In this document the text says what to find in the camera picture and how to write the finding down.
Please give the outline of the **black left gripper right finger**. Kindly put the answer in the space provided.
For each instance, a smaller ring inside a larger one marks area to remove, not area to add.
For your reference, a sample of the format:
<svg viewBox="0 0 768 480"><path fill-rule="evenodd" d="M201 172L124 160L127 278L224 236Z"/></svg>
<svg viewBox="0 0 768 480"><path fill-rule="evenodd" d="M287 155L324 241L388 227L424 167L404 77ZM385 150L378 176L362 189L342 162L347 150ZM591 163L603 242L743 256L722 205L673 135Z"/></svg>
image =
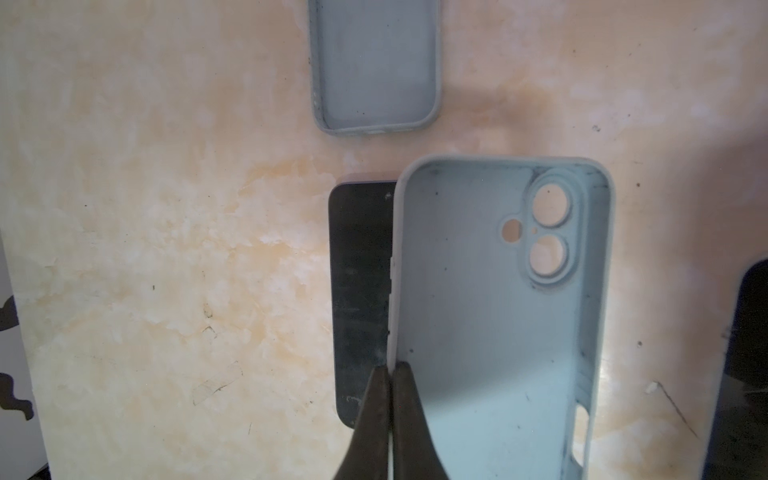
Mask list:
<svg viewBox="0 0 768 480"><path fill-rule="evenodd" d="M415 377L407 362L398 362L391 376L394 478L447 479L434 447Z"/></svg>

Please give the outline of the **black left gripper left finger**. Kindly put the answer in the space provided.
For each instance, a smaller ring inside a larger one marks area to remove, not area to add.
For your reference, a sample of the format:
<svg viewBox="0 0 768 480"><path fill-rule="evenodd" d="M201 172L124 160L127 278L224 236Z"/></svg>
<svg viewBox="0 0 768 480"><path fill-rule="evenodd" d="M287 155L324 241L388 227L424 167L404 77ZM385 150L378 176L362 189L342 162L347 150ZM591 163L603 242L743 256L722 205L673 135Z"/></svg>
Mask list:
<svg viewBox="0 0 768 480"><path fill-rule="evenodd" d="M336 480L387 479L391 425L391 381L386 366L372 370L350 445Z"/></svg>

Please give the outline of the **pale blue phone case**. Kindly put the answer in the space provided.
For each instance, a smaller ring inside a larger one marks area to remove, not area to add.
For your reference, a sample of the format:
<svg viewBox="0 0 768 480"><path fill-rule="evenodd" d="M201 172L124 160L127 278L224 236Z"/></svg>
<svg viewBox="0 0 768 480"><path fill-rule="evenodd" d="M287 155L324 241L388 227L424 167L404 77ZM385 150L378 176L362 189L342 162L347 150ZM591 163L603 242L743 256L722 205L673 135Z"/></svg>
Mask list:
<svg viewBox="0 0 768 480"><path fill-rule="evenodd" d="M394 196L387 362L452 479L582 479L614 188L577 157L423 158Z"/></svg>

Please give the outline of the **black phone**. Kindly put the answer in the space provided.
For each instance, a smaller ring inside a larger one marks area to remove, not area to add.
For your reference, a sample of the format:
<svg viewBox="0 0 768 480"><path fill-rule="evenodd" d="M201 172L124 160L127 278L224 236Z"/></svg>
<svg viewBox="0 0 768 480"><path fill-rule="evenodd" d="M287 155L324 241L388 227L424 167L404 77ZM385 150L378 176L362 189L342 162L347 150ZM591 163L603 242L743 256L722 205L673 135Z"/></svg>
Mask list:
<svg viewBox="0 0 768 480"><path fill-rule="evenodd" d="M704 479L767 477L767 262L744 275L712 425Z"/></svg>
<svg viewBox="0 0 768 480"><path fill-rule="evenodd" d="M395 186L341 183L328 200L336 412L351 429L386 363Z"/></svg>

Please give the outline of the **light green phone case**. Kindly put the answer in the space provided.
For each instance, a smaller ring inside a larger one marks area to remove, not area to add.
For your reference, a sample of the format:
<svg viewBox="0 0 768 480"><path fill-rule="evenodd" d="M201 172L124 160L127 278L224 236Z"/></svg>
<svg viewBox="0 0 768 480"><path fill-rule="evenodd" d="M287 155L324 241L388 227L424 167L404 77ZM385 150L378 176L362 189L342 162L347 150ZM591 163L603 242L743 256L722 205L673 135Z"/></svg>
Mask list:
<svg viewBox="0 0 768 480"><path fill-rule="evenodd" d="M311 1L311 101L326 134L422 129L441 106L441 5Z"/></svg>

